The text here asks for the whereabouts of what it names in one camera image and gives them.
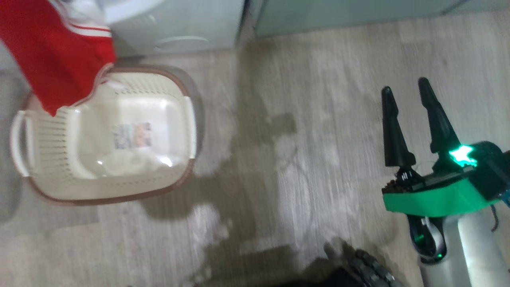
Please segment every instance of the laundry basket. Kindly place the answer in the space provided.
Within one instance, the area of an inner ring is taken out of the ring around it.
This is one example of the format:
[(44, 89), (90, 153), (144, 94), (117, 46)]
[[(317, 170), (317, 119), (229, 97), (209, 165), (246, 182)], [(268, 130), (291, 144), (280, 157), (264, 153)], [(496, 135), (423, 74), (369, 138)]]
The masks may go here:
[(191, 173), (195, 117), (179, 79), (148, 68), (115, 68), (108, 78), (90, 100), (55, 117), (33, 95), (15, 117), (14, 163), (47, 199), (71, 205), (140, 199), (175, 189)]

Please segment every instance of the sticker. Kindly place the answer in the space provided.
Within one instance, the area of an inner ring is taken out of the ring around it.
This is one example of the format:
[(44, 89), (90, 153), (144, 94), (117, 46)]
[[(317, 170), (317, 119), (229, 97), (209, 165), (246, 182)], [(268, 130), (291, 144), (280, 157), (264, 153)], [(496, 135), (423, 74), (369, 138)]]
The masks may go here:
[(122, 124), (113, 127), (115, 149), (127, 150), (151, 147), (150, 123)]

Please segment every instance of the black cable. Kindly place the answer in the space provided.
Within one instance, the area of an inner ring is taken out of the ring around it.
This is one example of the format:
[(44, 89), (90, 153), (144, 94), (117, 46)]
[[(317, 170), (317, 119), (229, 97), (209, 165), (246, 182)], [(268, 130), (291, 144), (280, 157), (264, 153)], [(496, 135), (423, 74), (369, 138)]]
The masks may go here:
[(494, 227), (491, 229), (492, 232), (496, 231), (499, 226), (498, 214), (496, 213), (496, 207), (491, 205), (492, 215), (494, 215)]

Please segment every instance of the gray wood laminate floor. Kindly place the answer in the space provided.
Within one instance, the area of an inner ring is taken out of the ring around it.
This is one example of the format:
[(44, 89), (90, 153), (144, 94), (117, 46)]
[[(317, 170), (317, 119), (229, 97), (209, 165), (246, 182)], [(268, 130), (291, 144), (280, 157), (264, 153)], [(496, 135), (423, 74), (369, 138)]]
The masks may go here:
[[(11, 200), (1, 203), (9, 214), (0, 222), (0, 286), (320, 279), (332, 268), (323, 246), (340, 238), (421, 286), (406, 219), (381, 198), (395, 170), (384, 167), (379, 91), (395, 93), (419, 172), (435, 159), (420, 76), (462, 142), (510, 149), (508, 11), (248, 39), (235, 50), (141, 63), (194, 81), (203, 142), (193, 176), (164, 196), (97, 207), (50, 205), (26, 182), (3, 190)], [(510, 265), (510, 209), (498, 211)]]

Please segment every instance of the red garment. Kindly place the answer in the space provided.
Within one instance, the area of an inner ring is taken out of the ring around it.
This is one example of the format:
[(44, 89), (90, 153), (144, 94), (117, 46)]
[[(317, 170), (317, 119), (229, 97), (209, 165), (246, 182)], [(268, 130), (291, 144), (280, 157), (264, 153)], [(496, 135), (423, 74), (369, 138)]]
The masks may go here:
[(0, 39), (52, 116), (90, 97), (115, 62), (110, 29), (69, 15), (59, 0), (0, 0)]

